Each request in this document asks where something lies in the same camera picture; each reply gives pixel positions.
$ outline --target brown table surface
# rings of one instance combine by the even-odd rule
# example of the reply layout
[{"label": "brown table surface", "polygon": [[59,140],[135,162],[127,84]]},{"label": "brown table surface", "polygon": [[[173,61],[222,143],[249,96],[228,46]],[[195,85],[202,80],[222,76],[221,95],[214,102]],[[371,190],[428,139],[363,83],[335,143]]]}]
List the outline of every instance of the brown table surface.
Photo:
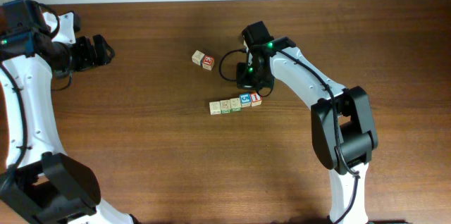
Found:
[{"label": "brown table surface", "polygon": [[[143,223],[303,223],[328,215],[329,176],[311,145],[309,109],[286,85],[277,81],[261,106],[209,114],[210,101],[244,92],[221,79],[218,62],[242,47],[246,25],[263,20],[336,82],[369,94],[379,136],[366,179],[370,220],[450,222],[451,0],[54,8],[78,12],[80,34],[103,34],[117,53],[108,66],[74,74],[72,87],[52,99],[68,155],[95,172],[103,198],[120,211]],[[216,59],[212,72],[191,62],[196,49]],[[230,57],[225,73],[244,59]],[[0,124],[4,161],[3,108]],[[23,222],[3,203],[0,216]]]}]

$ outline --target black bracket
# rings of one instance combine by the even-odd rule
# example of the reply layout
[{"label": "black bracket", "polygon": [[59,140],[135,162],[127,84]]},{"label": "black bracket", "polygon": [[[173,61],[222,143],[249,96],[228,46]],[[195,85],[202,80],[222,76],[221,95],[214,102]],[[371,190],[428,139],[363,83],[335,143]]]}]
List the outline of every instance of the black bracket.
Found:
[{"label": "black bracket", "polygon": [[[44,174],[48,181],[37,184]],[[64,154],[42,154],[42,160],[0,175],[0,199],[32,224],[64,224],[96,213],[101,195],[94,173]]]},{"label": "black bracket", "polygon": [[[335,98],[338,114],[351,116],[349,122],[340,126],[339,137],[346,160],[351,168],[371,161],[371,152],[378,146],[373,114],[366,92],[361,87],[346,89]],[[311,136],[316,156],[329,170],[346,173],[335,153],[335,131],[330,102],[319,100],[311,107]]]}]

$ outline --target robotic arm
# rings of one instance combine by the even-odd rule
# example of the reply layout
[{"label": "robotic arm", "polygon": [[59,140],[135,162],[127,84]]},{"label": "robotic arm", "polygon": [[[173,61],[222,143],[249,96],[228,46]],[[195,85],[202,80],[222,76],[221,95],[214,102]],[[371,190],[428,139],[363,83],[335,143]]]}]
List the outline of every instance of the robotic arm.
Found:
[{"label": "robotic arm", "polygon": [[[9,151],[0,199],[29,223],[138,223],[103,200],[94,173],[67,156],[51,104],[53,76],[71,80],[74,72],[106,65],[113,49],[101,35],[93,37],[94,46],[76,39],[80,18],[74,12],[57,16],[27,0],[3,9],[9,29],[0,34],[0,82]],[[43,175],[48,181],[38,184]]]},{"label": "robotic arm", "polygon": [[[325,76],[308,62],[293,41],[287,37],[274,39],[262,22],[249,25],[242,35],[248,47],[247,62],[237,64],[237,86],[257,92],[270,87],[272,91],[274,79],[279,79],[296,93],[311,110],[314,151],[329,169],[329,221],[367,223],[364,181],[378,138],[365,91],[361,87],[347,89]],[[351,120],[338,128],[338,115],[351,116]]]}]

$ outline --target wooden table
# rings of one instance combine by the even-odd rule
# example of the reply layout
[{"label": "wooden table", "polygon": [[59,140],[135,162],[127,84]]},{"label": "wooden table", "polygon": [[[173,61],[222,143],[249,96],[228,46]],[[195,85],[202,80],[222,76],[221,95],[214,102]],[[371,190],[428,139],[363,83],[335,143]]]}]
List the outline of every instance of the wooden table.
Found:
[{"label": "wooden table", "polygon": [[[210,101],[243,92],[220,78],[219,59],[242,47],[246,25],[264,20],[336,82],[368,92],[379,136],[366,180],[369,218],[449,223],[451,0],[54,8],[77,11],[81,34],[103,34],[117,53],[52,94],[63,146],[95,172],[117,209],[143,223],[306,223],[328,215],[329,177],[312,149],[309,109],[287,86],[277,81],[261,106],[209,115]],[[212,72],[191,62],[196,49],[216,59]],[[225,73],[244,59],[230,57]],[[5,160],[4,111],[0,130]],[[0,213],[4,223],[23,222],[3,203]]]}]

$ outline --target wooden block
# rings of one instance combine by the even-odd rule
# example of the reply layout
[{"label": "wooden block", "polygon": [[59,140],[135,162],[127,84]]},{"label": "wooden block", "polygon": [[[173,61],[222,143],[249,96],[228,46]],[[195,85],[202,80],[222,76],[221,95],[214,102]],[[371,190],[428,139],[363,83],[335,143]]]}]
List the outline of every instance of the wooden block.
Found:
[{"label": "wooden block", "polygon": [[257,93],[252,93],[251,94],[251,102],[252,102],[252,107],[260,105],[261,104],[261,96]]},{"label": "wooden block", "polygon": [[202,61],[202,67],[207,70],[211,70],[213,69],[213,66],[214,66],[214,58],[205,55],[204,60]]},{"label": "wooden block", "polygon": [[232,108],[230,107],[230,100],[221,101],[221,113],[226,114],[232,112]]},{"label": "wooden block", "polygon": [[202,65],[202,61],[204,60],[205,54],[203,54],[200,51],[196,51],[193,55],[192,55],[192,62],[195,63],[198,66]]},{"label": "wooden block", "polygon": [[212,101],[210,103],[210,115],[221,114],[221,103],[219,101]]},{"label": "wooden block", "polygon": [[240,102],[242,108],[251,106],[250,94],[240,94]]},{"label": "wooden block", "polygon": [[230,100],[230,107],[232,108],[232,111],[241,111],[240,98],[232,98]]}]

